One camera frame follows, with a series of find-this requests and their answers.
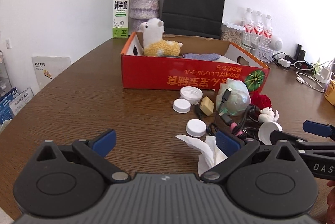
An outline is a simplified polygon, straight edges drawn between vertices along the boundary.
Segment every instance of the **milk carton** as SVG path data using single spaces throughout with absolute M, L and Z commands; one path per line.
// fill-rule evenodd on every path
M 114 0 L 113 38 L 128 38 L 129 0 Z

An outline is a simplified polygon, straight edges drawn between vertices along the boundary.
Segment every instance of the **human hand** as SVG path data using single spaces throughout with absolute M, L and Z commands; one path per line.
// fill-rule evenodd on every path
M 329 187 L 335 186 L 335 181 L 330 180 L 328 181 L 327 185 Z M 329 192 L 327 196 L 327 224 L 335 224 L 335 187 Z

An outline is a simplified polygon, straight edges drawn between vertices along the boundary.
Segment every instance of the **stuffed alpaca toy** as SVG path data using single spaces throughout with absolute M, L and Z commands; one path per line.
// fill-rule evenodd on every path
M 182 43 L 164 40 L 164 25 L 160 19 L 153 18 L 141 23 L 143 32 L 143 52 L 146 56 L 178 56 Z

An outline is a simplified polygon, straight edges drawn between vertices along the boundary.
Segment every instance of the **yellow knitted body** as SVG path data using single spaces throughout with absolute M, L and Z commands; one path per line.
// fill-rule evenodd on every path
M 144 48 L 146 56 L 178 56 L 180 54 L 180 46 L 176 41 L 160 40 Z

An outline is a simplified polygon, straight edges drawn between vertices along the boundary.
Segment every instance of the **green label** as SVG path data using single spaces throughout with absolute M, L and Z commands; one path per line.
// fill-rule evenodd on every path
M 128 38 L 128 28 L 113 28 L 113 38 Z

